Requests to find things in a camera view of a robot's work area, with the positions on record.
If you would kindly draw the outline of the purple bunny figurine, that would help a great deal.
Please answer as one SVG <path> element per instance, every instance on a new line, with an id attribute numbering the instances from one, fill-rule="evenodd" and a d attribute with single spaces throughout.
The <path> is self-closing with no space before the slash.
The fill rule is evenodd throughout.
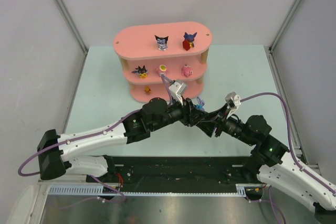
<path id="1" fill-rule="evenodd" d="M 196 100 L 197 100 L 196 108 L 197 108 L 198 110 L 205 111 L 205 110 L 204 110 L 204 105 L 205 105 L 204 100 L 202 100 L 200 97 L 197 97 Z"/>

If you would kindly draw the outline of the pink bear figurine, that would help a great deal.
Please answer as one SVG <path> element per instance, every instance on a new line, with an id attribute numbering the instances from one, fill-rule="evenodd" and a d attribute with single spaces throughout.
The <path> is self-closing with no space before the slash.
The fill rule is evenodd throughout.
<path id="1" fill-rule="evenodd" d="M 188 78 L 189 76 L 193 74 L 193 70 L 189 65 L 185 64 L 181 67 L 181 74 L 182 76 Z"/>

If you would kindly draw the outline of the yellow mouse dragon-costume figurine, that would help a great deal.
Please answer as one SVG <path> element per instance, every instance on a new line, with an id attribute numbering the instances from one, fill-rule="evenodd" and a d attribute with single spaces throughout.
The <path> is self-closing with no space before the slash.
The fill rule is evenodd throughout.
<path id="1" fill-rule="evenodd" d="M 145 79 L 148 77 L 148 70 L 145 67 L 145 65 L 138 66 L 137 68 L 135 68 L 135 70 L 132 71 L 133 74 L 138 74 L 138 76 L 140 77 L 140 79 Z"/>

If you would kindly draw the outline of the yellow mouse navy-hood figurine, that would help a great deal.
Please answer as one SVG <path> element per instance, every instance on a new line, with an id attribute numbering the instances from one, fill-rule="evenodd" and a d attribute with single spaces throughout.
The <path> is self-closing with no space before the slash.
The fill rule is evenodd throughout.
<path id="1" fill-rule="evenodd" d="M 187 32 L 184 33 L 184 36 L 183 36 L 184 40 L 182 42 L 182 46 L 184 50 L 188 51 L 194 48 L 194 40 L 195 40 L 196 35 L 197 35 L 197 32 L 193 34 L 188 34 Z"/>

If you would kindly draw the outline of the black purple-bow imp figurine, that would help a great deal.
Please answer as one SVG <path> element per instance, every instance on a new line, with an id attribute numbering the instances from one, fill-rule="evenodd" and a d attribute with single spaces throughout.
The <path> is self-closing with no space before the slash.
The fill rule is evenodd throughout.
<path id="1" fill-rule="evenodd" d="M 167 42 L 168 42 L 169 37 L 159 37 L 155 35 L 155 40 L 158 45 L 158 50 L 160 51 L 166 51 L 167 50 Z"/>

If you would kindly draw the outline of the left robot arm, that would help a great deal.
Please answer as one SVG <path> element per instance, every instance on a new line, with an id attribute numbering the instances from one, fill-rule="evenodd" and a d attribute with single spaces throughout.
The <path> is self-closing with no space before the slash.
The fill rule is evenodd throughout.
<path id="1" fill-rule="evenodd" d="M 48 130 L 37 147 L 40 179 L 61 177 L 74 168 L 71 160 L 87 151 L 139 142 L 150 137 L 151 132 L 177 121 L 185 126 L 195 126 L 205 116 L 207 112 L 198 109 L 191 99 L 174 101 L 168 105 L 162 98 L 153 98 L 141 109 L 127 114 L 112 126 L 73 135 L 59 135 L 54 129 Z"/>

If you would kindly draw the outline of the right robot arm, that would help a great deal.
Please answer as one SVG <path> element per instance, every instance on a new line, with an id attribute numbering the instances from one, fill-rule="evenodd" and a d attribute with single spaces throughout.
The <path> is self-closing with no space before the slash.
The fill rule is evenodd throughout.
<path id="1" fill-rule="evenodd" d="M 243 123 L 228 115 L 228 106 L 206 113 L 197 123 L 208 136 L 226 133 L 251 146 L 251 155 L 242 166 L 244 178 L 277 188 L 313 211 L 320 223 L 335 223 L 335 184 L 328 182 L 290 149 L 274 138 L 262 115 L 252 115 Z"/>

